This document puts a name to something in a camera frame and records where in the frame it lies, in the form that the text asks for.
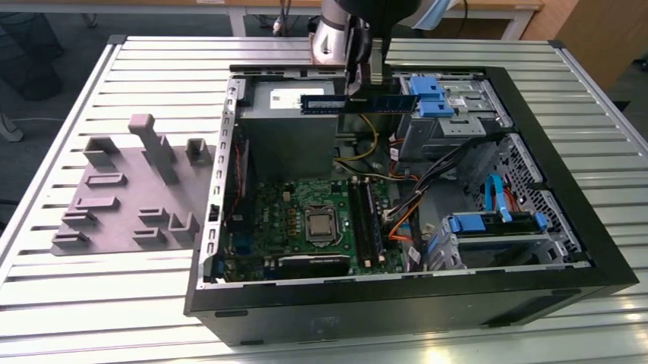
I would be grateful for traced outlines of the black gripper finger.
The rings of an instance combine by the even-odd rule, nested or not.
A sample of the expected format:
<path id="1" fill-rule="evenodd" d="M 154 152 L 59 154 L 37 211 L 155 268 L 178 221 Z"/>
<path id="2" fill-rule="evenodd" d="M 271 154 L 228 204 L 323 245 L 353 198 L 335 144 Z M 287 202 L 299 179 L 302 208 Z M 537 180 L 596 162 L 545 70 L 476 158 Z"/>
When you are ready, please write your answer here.
<path id="1" fill-rule="evenodd" d="M 351 98 L 362 88 L 362 68 L 371 52 L 369 23 L 350 20 L 345 28 L 345 40 L 345 94 Z"/>
<path id="2" fill-rule="evenodd" d="M 389 41 L 371 39 L 370 53 L 370 98 L 399 94 L 399 81 L 393 77 L 391 66 L 386 63 Z"/>

